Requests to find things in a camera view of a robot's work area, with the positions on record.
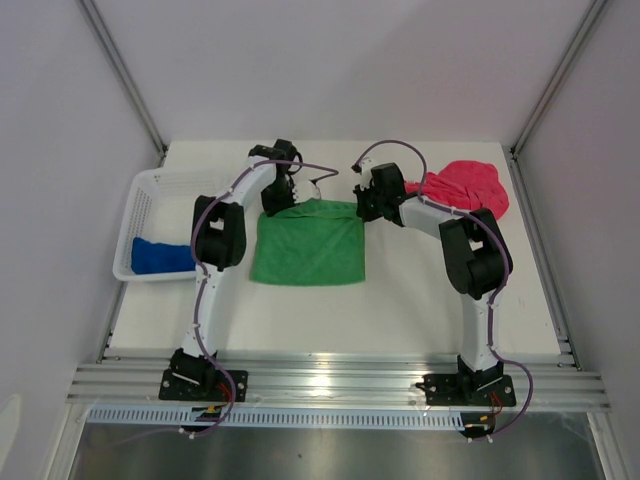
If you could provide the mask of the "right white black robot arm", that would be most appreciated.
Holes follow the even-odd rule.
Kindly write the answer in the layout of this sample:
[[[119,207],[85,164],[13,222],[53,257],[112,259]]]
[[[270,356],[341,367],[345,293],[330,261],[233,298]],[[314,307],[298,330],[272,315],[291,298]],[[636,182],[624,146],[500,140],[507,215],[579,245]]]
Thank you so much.
[[[461,295],[463,341],[457,357],[453,393],[465,403],[481,402],[504,377],[504,363],[494,352],[493,330],[501,290],[513,264],[492,212],[459,210],[406,191],[399,167],[365,158],[352,170],[357,216],[364,222],[383,218],[440,241],[447,278]]]

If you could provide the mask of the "green microfiber towel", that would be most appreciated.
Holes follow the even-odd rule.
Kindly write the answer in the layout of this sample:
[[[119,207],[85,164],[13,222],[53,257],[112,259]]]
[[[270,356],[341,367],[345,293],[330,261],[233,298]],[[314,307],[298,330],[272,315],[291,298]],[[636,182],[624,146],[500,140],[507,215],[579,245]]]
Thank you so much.
[[[261,214],[250,279],[283,287],[365,281],[365,229],[356,205],[309,200],[273,216]]]

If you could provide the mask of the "blue microfiber towel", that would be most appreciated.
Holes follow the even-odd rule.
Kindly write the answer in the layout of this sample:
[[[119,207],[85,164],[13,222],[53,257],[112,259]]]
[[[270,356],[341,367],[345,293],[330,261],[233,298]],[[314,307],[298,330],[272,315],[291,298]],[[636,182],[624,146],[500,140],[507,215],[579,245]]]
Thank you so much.
[[[131,270],[137,275],[192,272],[195,262],[188,245],[154,243],[135,237],[132,241]]]

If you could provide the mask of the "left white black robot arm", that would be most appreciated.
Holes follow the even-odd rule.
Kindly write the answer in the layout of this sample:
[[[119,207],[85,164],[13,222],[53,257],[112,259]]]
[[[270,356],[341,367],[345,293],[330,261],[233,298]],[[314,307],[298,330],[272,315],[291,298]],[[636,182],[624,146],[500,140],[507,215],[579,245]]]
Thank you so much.
[[[256,199],[269,214],[293,207],[292,165],[302,165],[292,142],[278,139],[272,146],[256,145],[236,180],[216,196],[197,198],[191,238],[196,265],[194,318],[163,373],[160,399],[225,404],[244,399],[248,374],[218,363],[221,335],[216,329],[228,320],[237,267],[246,253],[246,210]]]

